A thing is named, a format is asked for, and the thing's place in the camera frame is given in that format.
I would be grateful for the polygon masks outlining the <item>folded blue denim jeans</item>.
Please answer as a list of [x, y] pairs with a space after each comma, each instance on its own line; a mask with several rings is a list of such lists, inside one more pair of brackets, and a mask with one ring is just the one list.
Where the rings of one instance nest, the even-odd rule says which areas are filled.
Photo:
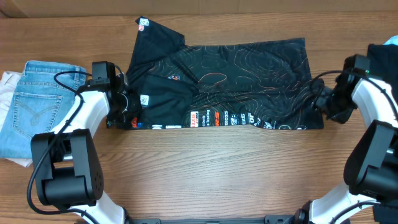
[[74, 90], [85, 84], [86, 69], [67, 63], [30, 60], [11, 96], [1, 128], [1, 158], [30, 159], [35, 134], [51, 131], [75, 102]]

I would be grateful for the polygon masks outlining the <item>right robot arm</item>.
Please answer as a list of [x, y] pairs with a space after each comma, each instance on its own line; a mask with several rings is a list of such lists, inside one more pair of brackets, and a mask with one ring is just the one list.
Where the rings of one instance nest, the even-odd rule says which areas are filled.
[[371, 207], [378, 223], [397, 223], [397, 103], [390, 84], [360, 78], [343, 89], [366, 126], [344, 168], [344, 181], [322, 198], [307, 202], [290, 223], [349, 223]]

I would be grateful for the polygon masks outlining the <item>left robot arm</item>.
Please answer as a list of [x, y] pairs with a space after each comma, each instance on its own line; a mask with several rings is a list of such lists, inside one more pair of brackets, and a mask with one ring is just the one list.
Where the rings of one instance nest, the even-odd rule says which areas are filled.
[[104, 176], [93, 136], [111, 115], [140, 109], [133, 93], [75, 92], [76, 101], [51, 131], [30, 143], [34, 170], [27, 186], [27, 203], [41, 215], [74, 213], [87, 223], [132, 223], [128, 211], [104, 191]]

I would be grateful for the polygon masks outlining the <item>black garment pile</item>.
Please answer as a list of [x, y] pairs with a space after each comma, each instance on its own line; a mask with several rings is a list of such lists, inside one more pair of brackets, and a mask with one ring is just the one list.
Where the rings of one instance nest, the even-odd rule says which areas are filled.
[[[371, 73], [382, 75], [382, 79], [391, 85], [392, 97], [397, 103], [397, 45], [369, 44], [367, 56], [371, 61]], [[397, 209], [384, 206], [373, 208], [374, 220], [379, 223], [397, 223]]]

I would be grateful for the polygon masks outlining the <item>folded white garment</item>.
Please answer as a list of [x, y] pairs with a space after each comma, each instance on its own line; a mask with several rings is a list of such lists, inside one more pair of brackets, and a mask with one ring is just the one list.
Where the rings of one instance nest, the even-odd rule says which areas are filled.
[[4, 72], [1, 78], [1, 131], [9, 111], [12, 97], [16, 89], [17, 82], [20, 80], [22, 73]]

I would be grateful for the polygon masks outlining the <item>black orange patterned jersey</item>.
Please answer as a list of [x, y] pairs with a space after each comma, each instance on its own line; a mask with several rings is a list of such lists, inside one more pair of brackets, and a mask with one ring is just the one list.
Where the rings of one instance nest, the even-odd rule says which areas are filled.
[[136, 22], [126, 73], [129, 106], [117, 128], [324, 127], [311, 106], [318, 82], [303, 38], [189, 46], [166, 26], [145, 17]]

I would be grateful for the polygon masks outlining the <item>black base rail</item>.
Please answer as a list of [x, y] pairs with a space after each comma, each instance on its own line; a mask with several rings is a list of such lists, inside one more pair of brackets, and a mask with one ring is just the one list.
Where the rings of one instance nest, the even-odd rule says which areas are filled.
[[266, 215], [264, 218], [227, 218], [227, 219], [191, 219], [191, 220], [161, 220], [158, 218], [132, 219], [128, 224], [308, 224], [306, 215]]

